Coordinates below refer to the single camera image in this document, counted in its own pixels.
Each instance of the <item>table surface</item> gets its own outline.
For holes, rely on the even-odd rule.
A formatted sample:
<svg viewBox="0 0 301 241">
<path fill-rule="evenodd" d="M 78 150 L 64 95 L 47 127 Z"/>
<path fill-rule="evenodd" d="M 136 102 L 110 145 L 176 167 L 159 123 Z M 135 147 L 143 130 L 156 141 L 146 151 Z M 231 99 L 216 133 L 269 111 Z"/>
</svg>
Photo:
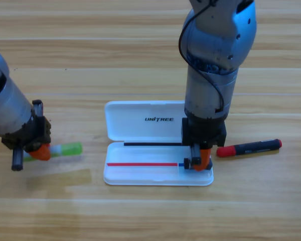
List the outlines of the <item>table surface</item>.
<svg viewBox="0 0 301 241">
<path fill-rule="evenodd" d="M 0 240 L 301 240 L 301 0 L 258 0 L 258 31 L 240 68 L 226 145 L 283 147 L 213 155 L 208 187 L 103 181 L 104 105 L 183 100 L 177 49 L 188 0 L 1 0 L 0 51 L 29 100 L 41 99 L 52 143 L 80 157 L 12 172 L 0 142 Z"/>
</svg>

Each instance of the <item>red marker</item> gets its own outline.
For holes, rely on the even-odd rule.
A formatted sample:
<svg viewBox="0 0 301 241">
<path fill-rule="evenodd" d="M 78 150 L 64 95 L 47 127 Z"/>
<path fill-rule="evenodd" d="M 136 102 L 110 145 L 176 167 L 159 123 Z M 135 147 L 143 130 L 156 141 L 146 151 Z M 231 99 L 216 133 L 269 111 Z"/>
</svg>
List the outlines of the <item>red marker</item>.
<svg viewBox="0 0 301 241">
<path fill-rule="evenodd" d="M 282 147 L 279 139 L 267 140 L 262 142 L 252 142 L 229 147 L 220 147 L 216 151 L 218 157 L 233 157 L 257 152 L 267 152 L 278 150 Z"/>
</svg>

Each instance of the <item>green marker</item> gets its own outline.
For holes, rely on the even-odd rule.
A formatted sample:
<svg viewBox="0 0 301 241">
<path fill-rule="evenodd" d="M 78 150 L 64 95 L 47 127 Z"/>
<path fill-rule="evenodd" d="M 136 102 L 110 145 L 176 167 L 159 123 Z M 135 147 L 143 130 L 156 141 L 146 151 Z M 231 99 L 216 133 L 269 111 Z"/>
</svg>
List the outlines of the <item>green marker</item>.
<svg viewBox="0 0 301 241">
<path fill-rule="evenodd" d="M 67 143 L 61 145 L 50 146 L 50 155 L 53 157 L 77 156 L 82 154 L 82 144 L 80 142 Z M 24 162 L 35 161 L 27 152 L 24 152 Z"/>
</svg>

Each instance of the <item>white plastic case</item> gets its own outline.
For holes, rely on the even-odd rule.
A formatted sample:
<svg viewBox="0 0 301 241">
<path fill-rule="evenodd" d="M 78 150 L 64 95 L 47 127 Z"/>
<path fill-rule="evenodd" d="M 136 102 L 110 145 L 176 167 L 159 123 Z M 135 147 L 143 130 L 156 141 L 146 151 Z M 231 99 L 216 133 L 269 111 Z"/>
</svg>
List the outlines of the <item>white plastic case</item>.
<svg viewBox="0 0 301 241">
<path fill-rule="evenodd" d="M 108 146 L 104 181 L 110 185 L 207 186 L 213 168 L 185 170 L 190 147 L 127 146 L 132 143 L 181 143 L 183 101 L 112 101 L 105 106 Z M 176 166 L 134 166 L 164 163 Z"/>
</svg>

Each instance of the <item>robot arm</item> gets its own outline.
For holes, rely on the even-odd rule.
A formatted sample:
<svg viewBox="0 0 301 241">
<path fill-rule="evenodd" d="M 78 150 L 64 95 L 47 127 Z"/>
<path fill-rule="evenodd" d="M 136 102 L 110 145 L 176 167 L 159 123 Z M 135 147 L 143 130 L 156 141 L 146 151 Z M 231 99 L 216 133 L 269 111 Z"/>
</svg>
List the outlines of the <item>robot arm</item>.
<svg viewBox="0 0 301 241">
<path fill-rule="evenodd" d="M 255 38 L 255 2 L 190 2 L 193 9 L 186 18 L 184 27 L 187 28 L 180 37 L 181 54 L 189 63 L 183 145 L 192 148 L 192 160 L 186 160 L 188 165 L 201 171 L 209 163 L 211 148 L 225 143 L 224 121 L 229 113 L 238 69 Z M 189 22 L 204 8 L 207 9 Z"/>
<path fill-rule="evenodd" d="M 40 160 L 50 159 L 51 125 L 43 116 L 40 100 L 28 102 L 9 76 L 9 68 L 0 54 L 0 137 L 13 150 L 12 170 L 23 169 L 23 153 Z"/>
</svg>

